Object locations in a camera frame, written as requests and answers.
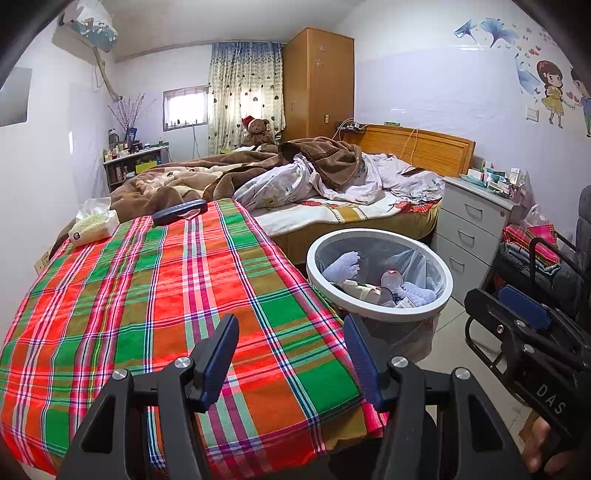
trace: flower wall decal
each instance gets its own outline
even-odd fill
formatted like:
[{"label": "flower wall decal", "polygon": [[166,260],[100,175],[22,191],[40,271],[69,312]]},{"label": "flower wall decal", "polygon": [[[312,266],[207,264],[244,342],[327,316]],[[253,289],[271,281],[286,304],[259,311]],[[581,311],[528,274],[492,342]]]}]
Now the flower wall decal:
[{"label": "flower wall decal", "polygon": [[456,35],[457,38],[462,38],[464,35],[469,35],[470,37],[472,37],[472,40],[474,40],[476,42],[476,39],[472,35],[472,29],[474,29],[474,28],[476,28],[476,24],[472,21],[472,19],[470,19],[466,23],[464,23],[460,28],[458,28],[454,32],[454,34]]},{"label": "flower wall decal", "polygon": [[487,31],[492,35],[491,48],[500,39],[503,39],[507,43],[513,45],[515,43],[515,39],[519,38],[519,35],[515,31],[505,27],[505,24],[500,18],[486,18],[480,23],[480,25],[484,31]]}]

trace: screw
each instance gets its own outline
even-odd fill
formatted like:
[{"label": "screw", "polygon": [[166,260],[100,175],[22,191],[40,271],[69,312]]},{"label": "screw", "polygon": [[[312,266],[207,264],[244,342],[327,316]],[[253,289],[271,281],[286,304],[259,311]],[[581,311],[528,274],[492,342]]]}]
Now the screw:
[{"label": "screw", "polygon": [[403,356],[395,356],[390,360],[390,363],[396,368],[404,368],[408,365],[408,360]]},{"label": "screw", "polygon": [[118,368],[111,376],[113,377],[113,380],[123,380],[127,377],[127,370],[125,368]]},{"label": "screw", "polygon": [[456,368],[456,377],[460,380],[468,380],[470,378],[470,371],[463,367]]},{"label": "screw", "polygon": [[187,368],[189,365],[191,365],[191,359],[188,356],[179,357],[174,361],[176,368]]}]

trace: red and green plaid sheet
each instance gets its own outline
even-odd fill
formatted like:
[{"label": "red and green plaid sheet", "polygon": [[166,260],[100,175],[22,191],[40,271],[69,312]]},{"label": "red and green plaid sheet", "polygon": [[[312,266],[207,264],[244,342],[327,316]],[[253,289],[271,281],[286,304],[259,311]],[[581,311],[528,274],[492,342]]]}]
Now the red and green plaid sheet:
[{"label": "red and green plaid sheet", "polygon": [[[338,317],[239,204],[192,220],[144,217],[110,239],[66,243],[23,300],[0,357],[0,433],[21,462],[56,473],[115,368],[159,370],[214,331],[240,339],[219,401],[199,415],[218,478],[305,464],[338,440],[380,434]],[[163,466],[158,419],[149,451]]]}]

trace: patterned curtain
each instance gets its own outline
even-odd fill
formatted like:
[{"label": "patterned curtain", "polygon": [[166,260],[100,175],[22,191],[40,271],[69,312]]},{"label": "patterned curtain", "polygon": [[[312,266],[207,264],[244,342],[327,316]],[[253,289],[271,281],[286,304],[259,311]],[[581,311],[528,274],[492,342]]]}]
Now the patterned curtain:
[{"label": "patterned curtain", "polygon": [[266,118],[273,134],[285,128],[283,46],[272,42],[213,44],[209,68],[209,154],[242,143],[242,119]]}]

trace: white wall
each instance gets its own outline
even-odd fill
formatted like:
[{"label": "white wall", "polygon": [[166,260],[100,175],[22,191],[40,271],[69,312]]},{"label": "white wall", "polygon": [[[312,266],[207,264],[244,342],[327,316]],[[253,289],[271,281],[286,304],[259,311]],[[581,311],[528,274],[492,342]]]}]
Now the white wall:
[{"label": "white wall", "polygon": [[[492,36],[480,26],[486,17],[518,32],[514,45],[499,40],[490,48]],[[469,19],[478,24],[475,39],[457,38],[454,31]],[[580,192],[591,184],[582,109],[565,105],[564,128],[556,118],[550,125],[540,101],[544,86],[540,95],[521,88],[515,56],[531,64],[536,78],[539,60],[555,62],[565,99],[567,92],[580,95],[563,53],[511,0],[366,0],[336,31],[355,39],[357,121],[398,121],[475,140],[476,157],[528,170],[543,213],[560,230],[574,232]],[[531,46],[540,47],[539,55],[525,55]],[[539,110],[539,123],[526,120],[526,105]]]},{"label": "white wall", "polygon": [[[109,97],[105,87],[93,92],[92,51],[67,32],[56,32],[56,26],[53,22],[39,33],[17,64],[33,70],[26,123],[0,128],[2,339],[37,278],[34,263],[81,202],[107,193],[98,162],[108,143]],[[112,71],[109,56],[103,57]]]},{"label": "white wall", "polygon": [[[115,84],[119,94],[135,100],[145,93],[144,105],[155,99],[146,113],[136,123],[137,139],[156,143],[170,142],[172,161],[187,161],[193,156],[193,129],[181,128],[164,132],[162,128],[163,92],[178,88],[207,85],[212,46],[177,48],[145,55],[116,64]],[[207,156],[207,125],[195,127],[195,137],[200,156]]]}]

